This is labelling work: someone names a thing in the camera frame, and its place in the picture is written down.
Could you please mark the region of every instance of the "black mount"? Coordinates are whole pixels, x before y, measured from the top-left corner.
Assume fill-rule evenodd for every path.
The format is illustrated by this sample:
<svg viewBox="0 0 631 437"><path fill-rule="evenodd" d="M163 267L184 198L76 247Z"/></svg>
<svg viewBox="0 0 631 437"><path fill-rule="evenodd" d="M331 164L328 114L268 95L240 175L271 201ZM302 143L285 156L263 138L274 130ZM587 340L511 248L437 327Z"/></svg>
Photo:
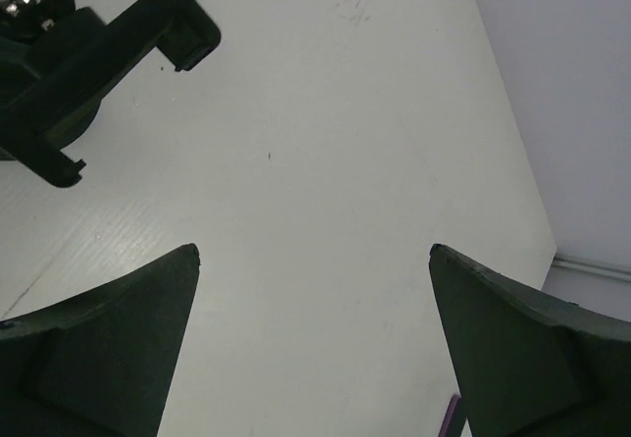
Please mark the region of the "black mount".
<svg viewBox="0 0 631 437"><path fill-rule="evenodd" d="M5 14L24 1L33 0L3 3ZM0 24L0 159L70 187L86 164L60 150L88 128L102 98L154 47L188 71L221 33L195 0L138 0L109 25L91 8L74 11L74 0L42 1L19 25ZM53 20L60 7L73 11Z"/></svg>

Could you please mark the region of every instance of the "white table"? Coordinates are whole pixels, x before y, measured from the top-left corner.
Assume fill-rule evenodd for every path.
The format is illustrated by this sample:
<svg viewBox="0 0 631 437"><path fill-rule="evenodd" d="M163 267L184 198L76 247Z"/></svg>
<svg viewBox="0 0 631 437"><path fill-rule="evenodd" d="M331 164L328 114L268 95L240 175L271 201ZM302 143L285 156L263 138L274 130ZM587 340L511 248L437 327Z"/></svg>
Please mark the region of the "white table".
<svg viewBox="0 0 631 437"><path fill-rule="evenodd" d="M161 436L437 435L430 247L537 287L555 250L474 1L198 1L222 45L145 59L67 150L80 184L0 164L0 314L195 242Z"/></svg>

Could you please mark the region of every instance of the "table surface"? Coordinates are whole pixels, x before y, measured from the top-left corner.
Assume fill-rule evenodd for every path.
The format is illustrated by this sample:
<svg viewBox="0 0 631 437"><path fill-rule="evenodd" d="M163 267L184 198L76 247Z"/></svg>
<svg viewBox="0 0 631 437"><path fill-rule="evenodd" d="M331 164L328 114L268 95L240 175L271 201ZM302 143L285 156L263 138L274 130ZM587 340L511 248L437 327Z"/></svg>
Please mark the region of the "table surface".
<svg viewBox="0 0 631 437"><path fill-rule="evenodd" d="M82 182L0 165L0 315L194 242L161 436L438 435L430 247L535 287L555 250L474 0L198 1L221 46L143 60L67 149Z"/></svg>

